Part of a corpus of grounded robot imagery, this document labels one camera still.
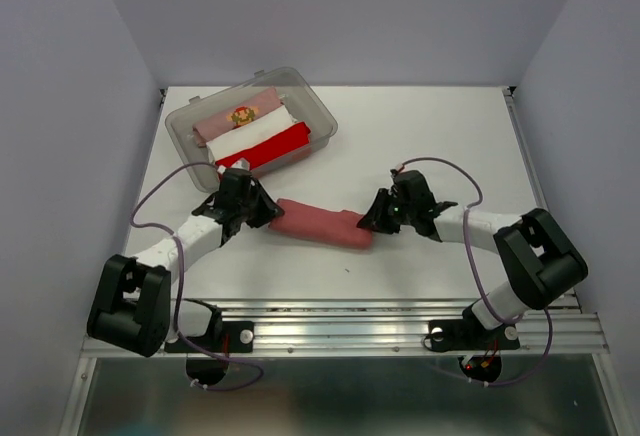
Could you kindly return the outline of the dusty red t shirt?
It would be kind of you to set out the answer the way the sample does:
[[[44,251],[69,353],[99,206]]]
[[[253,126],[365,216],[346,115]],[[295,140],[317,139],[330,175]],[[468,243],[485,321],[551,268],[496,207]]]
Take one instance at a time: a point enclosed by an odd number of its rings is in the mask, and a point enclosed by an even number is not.
[[[279,234],[340,248],[366,250],[373,244],[373,232],[358,227],[362,215],[350,210],[330,211],[280,198],[282,216],[269,223]]]

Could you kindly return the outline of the clear plastic storage bin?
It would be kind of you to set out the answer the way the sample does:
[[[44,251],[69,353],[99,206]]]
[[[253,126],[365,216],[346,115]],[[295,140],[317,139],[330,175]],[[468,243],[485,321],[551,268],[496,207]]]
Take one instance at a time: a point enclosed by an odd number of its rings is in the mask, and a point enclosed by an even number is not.
[[[212,192],[210,166],[248,164],[257,177],[324,148],[338,123],[301,74],[281,67],[169,113],[165,127],[195,187]]]

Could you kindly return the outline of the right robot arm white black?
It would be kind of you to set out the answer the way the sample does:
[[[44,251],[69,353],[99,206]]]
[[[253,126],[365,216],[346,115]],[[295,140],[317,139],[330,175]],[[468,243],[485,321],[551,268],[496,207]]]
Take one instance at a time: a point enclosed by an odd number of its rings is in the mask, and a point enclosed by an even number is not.
[[[543,310],[582,282],[588,266],[545,209],[523,214],[471,212],[452,201],[437,201],[423,174],[395,171],[390,188],[378,190],[360,219],[361,229],[395,234],[404,226],[442,243],[461,243],[467,252],[482,249],[499,256],[507,280],[451,320],[432,320],[425,343],[433,352],[474,351],[496,343],[520,346],[517,317]]]

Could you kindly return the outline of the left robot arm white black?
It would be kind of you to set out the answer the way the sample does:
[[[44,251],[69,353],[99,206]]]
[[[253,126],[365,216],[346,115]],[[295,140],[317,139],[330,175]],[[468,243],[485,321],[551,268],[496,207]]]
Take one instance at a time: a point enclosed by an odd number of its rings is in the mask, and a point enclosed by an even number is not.
[[[184,286],[186,271],[223,247],[246,225],[261,228],[285,214],[248,170],[225,170],[218,190],[172,230],[160,223],[131,222],[160,229],[167,237],[133,256],[116,254],[105,263],[87,320],[89,337],[144,357],[177,336],[178,303],[172,285]]]

